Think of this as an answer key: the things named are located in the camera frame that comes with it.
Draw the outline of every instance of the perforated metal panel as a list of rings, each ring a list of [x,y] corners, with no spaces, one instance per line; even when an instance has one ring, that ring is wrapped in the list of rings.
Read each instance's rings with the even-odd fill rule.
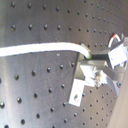
[[[0,47],[42,42],[106,48],[128,36],[127,0],[1,0]],[[105,128],[116,101],[107,85],[85,87],[80,107],[68,104],[75,52],[0,58],[0,128]]]

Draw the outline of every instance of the pegboard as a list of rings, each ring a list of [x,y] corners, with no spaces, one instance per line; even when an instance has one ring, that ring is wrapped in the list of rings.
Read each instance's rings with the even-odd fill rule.
[[[43,42],[107,47],[128,36],[127,0],[1,0],[0,47]],[[77,53],[0,58],[0,128],[105,128],[116,96],[107,85],[85,87],[80,107],[68,104]]]

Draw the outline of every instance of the white cable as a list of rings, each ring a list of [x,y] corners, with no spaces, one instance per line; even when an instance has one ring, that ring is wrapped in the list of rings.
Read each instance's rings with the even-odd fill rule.
[[[112,42],[114,39],[117,39],[118,42],[121,41],[120,37],[117,34],[114,34],[114,36],[110,39],[109,43],[108,43],[108,47],[110,48],[112,46]]]
[[[4,47],[0,48],[0,57],[47,51],[75,51],[83,54],[87,59],[91,58],[90,51],[88,48],[69,42],[26,44]]]

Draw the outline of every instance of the metal surface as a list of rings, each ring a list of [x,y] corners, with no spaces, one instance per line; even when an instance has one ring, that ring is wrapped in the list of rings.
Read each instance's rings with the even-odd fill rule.
[[[1,0],[0,47],[82,42],[100,51],[113,33],[127,36],[127,10],[125,0]],[[85,87],[79,108],[67,103],[76,56],[63,51],[0,58],[0,128],[106,127],[116,101],[108,86]]]

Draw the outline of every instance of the wire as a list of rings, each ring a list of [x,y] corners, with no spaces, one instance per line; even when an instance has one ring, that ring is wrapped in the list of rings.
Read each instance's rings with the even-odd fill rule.
[[[83,54],[87,59],[91,58],[90,51],[87,47],[70,42],[51,42],[4,47],[0,48],[0,57],[48,51],[75,51]]]

